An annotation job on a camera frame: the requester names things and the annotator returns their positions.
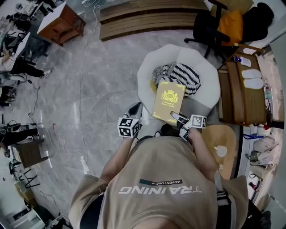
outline orange cushion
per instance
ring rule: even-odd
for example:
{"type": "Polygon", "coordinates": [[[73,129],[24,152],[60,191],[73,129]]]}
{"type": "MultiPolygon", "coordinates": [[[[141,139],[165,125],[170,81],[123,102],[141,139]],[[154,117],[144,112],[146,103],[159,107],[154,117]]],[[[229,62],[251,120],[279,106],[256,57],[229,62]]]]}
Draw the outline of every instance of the orange cushion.
{"type": "Polygon", "coordinates": [[[243,35],[243,19],[241,11],[232,11],[219,20],[218,31],[231,38],[230,42],[222,42],[224,46],[233,46],[233,43],[240,43],[243,35]]]}

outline gold emblem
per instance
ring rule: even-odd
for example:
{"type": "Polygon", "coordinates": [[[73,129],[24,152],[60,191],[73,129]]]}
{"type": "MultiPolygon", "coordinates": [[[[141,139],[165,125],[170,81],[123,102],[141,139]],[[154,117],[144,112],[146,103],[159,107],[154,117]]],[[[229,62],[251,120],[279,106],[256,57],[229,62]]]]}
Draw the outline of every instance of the gold emblem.
{"type": "Polygon", "coordinates": [[[169,123],[177,123],[177,120],[176,119],[168,119],[167,120],[169,123]]]}
{"type": "Polygon", "coordinates": [[[173,90],[168,90],[168,92],[164,91],[162,93],[161,99],[168,101],[168,102],[178,102],[178,94],[174,94],[173,90]]]}
{"type": "Polygon", "coordinates": [[[169,83],[170,83],[170,82],[162,81],[162,82],[160,82],[160,85],[169,84],[169,83]]]}
{"type": "Polygon", "coordinates": [[[185,89],[186,89],[186,86],[185,86],[185,85],[177,84],[177,86],[178,86],[179,88],[181,88],[183,91],[185,91],[185,89]]]}
{"type": "Polygon", "coordinates": [[[162,119],[159,115],[156,114],[156,112],[153,113],[153,117],[157,119],[162,119]]]}

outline wooden bench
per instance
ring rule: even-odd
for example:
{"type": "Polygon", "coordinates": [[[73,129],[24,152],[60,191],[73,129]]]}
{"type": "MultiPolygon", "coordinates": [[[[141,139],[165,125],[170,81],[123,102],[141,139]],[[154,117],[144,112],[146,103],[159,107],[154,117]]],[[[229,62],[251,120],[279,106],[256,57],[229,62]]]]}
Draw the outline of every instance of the wooden bench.
{"type": "Polygon", "coordinates": [[[158,30],[192,30],[203,0],[136,0],[100,11],[100,40],[158,30]]]}
{"type": "Polygon", "coordinates": [[[148,13],[194,12],[208,10],[202,0],[138,0],[111,6],[100,11],[99,22],[105,23],[148,13]]]}
{"type": "Polygon", "coordinates": [[[100,40],[158,30],[192,30],[196,13],[150,13],[123,18],[101,25],[100,40]]]}
{"type": "Polygon", "coordinates": [[[255,55],[236,51],[233,56],[251,61],[251,67],[234,62],[229,58],[219,69],[221,99],[219,101],[219,120],[242,126],[266,123],[264,90],[245,88],[242,71],[260,67],[255,55]]]}

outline shoe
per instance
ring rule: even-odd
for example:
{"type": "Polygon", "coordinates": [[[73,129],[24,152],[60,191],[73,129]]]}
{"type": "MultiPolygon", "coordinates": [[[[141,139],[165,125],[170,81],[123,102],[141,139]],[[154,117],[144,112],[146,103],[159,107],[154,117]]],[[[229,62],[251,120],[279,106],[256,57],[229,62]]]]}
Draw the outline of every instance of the shoe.
{"type": "Polygon", "coordinates": [[[154,137],[162,137],[162,133],[160,131],[156,131],[154,137]]]}
{"type": "Polygon", "coordinates": [[[50,74],[52,73],[52,70],[47,70],[47,71],[44,71],[44,76],[42,78],[47,78],[50,76],[50,74]]]}

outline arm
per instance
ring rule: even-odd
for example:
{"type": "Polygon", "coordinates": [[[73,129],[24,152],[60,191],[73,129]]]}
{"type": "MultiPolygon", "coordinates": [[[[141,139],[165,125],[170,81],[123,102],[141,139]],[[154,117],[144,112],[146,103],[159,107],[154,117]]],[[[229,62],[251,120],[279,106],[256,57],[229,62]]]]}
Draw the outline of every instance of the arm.
{"type": "Polygon", "coordinates": [[[9,53],[9,51],[6,49],[5,44],[3,45],[3,50],[4,50],[4,53],[5,53],[5,56],[2,57],[2,59],[1,59],[1,63],[2,63],[2,64],[4,64],[5,62],[7,62],[7,60],[8,60],[9,57],[10,57],[10,53],[9,53]]]}
{"type": "Polygon", "coordinates": [[[107,184],[123,169],[128,158],[133,138],[125,138],[115,154],[109,159],[103,168],[100,178],[107,184]]]}
{"type": "Polygon", "coordinates": [[[1,147],[2,149],[4,149],[5,152],[7,151],[7,148],[6,148],[6,146],[4,145],[3,142],[0,142],[0,147],[1,147]]]}
{"type": "Polygon", "coordinates": [[[215,172],[218,170],[218,164],[215,161],[214,156],[206,146],[205,141],[202,138],[200,132],[191,128],[189,132],[189,139],[192,141],[196,151],[196,158],[198,161],[199,169],[201,173],[213,183],[215,182],[215,172]]]}

